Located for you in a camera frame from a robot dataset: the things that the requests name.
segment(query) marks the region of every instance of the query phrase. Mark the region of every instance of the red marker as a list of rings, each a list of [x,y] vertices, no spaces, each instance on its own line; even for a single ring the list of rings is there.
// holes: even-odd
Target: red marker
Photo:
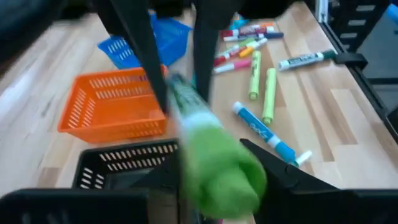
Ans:
[[[269,32],[274,32],[273,27],[245,27],[233,30],[224,30],[221,32],[222,37],[236,37],[239,35],[249,35],[249,34],[266,34]]]
[[[219,57],[214,59],[214,66],[217,66],[217,65],[219,65],[221,63],[224,63],[228,59],[239,55],[239,53],[242,52],[246,48],[247,48],[246,46],[242,46],[242,47],[240,47],[238,49],[234,49],[234,50],[232,50],[232,51],[230,51],[228,53],[220,55]]]

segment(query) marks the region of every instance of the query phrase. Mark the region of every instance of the black metal frame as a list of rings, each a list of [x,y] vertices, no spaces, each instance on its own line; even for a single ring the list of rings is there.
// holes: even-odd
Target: black metal frame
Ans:
[[[338,53],[347,52],[346,49],[343,47],[343,44],[340,42],[339,38],[336,36],[336,34],[333,32],[333,30],[329,26],[329,24],[320,23],[320,26]],[[383,79],[382,80],[380,80],[380,79],[370,79],[369,80],[363,75],[362,70],[360,68],[355,67],[355,66],[347,66],[347,68],[353,75],[354,79],[358,83],[359,87],[362,89],[365,96],[368,98],[369,102],[373,106],[376,113],[382,119],[384,125],[386,126],[388,131],[391,133],[391,135],[394,138],[394,140],[396,141],[396,143],[398,143],[398,132],[397,132],[398,117],[397,117],[397,119],[394,119],[394,115],[398,114],[398,107],[396,109],[394,109],[393,111],[388,112],[386,106],[381,101],[380,97],[378,97],[378,95],[376,94],[376,92],[373,90],[373,87],[372,87],[372,84],[375,84],[375,83],[385,84],[385,82],[384,82],[385,80],[383,80]]]

